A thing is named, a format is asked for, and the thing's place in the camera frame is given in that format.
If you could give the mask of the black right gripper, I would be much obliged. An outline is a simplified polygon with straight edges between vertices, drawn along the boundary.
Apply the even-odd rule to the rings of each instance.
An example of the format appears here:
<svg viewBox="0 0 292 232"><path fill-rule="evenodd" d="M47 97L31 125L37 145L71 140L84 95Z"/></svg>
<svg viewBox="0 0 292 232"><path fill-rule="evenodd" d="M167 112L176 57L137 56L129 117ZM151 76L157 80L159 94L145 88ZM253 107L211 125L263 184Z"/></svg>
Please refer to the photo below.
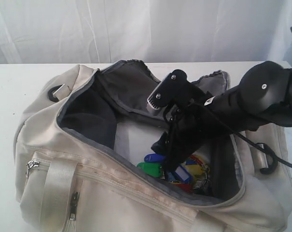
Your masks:
<svg viewBox="0 0 292 232"><path fill-rule="evenodd" d="M151 150L166 155L165 170L172 172L206 142L235 132L235 93L215 96L179 94L171 99L170 134L163 132Z"/></svg>

